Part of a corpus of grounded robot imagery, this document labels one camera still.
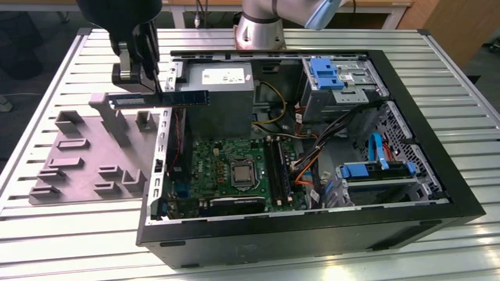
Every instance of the slotted aluminum surface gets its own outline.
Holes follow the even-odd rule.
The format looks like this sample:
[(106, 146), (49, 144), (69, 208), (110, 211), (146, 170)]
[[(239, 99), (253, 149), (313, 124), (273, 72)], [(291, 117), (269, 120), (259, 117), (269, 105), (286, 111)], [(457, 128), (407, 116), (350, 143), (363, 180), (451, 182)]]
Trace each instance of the slotted aluminum surface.
[[(162, 80), (171, 50), (234, 49), (233, 30), (161, 30), (159, 36)], [(122, 91), (111, 83), (118, 57), (107, 33), (94, 30), (75, 40), (0, 177), (0, 183), (6, 183), (0, 199), (0, 278), (498, 280), (499, 118), (439, 46), (434, 46), (433, 38), (398, 30), (287, 30), (286, 38), (290, 49), (386, 51), (489, 214), (394, 251), (174, 271), (146, 248), (135, 246), (139, 200), (33, 207), (29, 192), (57, 137), (54, 118), (62, 110), (97, 115), (87, 106), (90, 93)]]

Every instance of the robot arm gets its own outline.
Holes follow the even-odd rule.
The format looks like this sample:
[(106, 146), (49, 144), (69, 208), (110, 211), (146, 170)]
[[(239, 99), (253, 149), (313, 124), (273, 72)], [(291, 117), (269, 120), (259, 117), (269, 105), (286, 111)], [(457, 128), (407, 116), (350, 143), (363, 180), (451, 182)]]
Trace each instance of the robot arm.
[(310, 29), (327, 27), (338, 7), (349, 0), (245, 0), (238, 27), (238, 45), (249, 50), (283, 47), (282, 18)]
[(158, 79), (161, 52), (154, 19), (162, 0), (77, 0), (86, 19), (105, 28), (121, 64), (113, 68), (113, 82), (130, 92), (162, 92)]

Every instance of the cpu socket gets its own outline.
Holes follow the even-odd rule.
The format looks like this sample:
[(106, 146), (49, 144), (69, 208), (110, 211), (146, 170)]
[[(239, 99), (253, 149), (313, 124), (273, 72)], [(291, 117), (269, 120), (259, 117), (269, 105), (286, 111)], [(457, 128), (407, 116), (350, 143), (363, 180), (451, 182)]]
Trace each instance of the cpu socket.
[(247, 191), (255, 186), (254, 160), (235, 158), (231, 160), (231, 185), (241, 191)]

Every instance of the ram slot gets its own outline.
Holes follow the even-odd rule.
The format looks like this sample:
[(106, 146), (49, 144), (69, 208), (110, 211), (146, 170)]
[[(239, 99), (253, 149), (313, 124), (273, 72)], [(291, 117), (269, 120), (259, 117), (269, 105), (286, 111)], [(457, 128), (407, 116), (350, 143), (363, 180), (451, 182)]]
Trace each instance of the ram slot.
[(279, 171), (275, 166), (275, 153), (273, 151), (273, 139), (265, 140), (265, 158), (267, 168), (267, 178), (270, 179), (270, 190), (271, 190), (271, 201), (273, 204), (282, 205), (282, 194), (281, 194), (281, 182), (279, 182)]
[(282, 141), (278, 138), (277, 139), (277, 150), (279, 152), (279, 173), (281, 173), (281, 179), (282, 179), (282, 198), (286, 202), (293, 202), (293, 186), (290, 185), (290, 174), (289, 174), (289, 166), (285, 158), (283, 148), (282, 148)]

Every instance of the gray robot arm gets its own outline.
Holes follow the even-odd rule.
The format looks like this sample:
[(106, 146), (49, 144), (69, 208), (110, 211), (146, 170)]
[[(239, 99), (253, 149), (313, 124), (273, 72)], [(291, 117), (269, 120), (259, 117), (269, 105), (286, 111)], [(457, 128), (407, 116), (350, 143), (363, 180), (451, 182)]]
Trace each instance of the gray robot arm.
[(283, 22), (287, 19), (310, 29), (323, 29), (338, 7), (349, 0), (245, 0), (238, 27), (238, 45), (249, 50), (283, 47)]

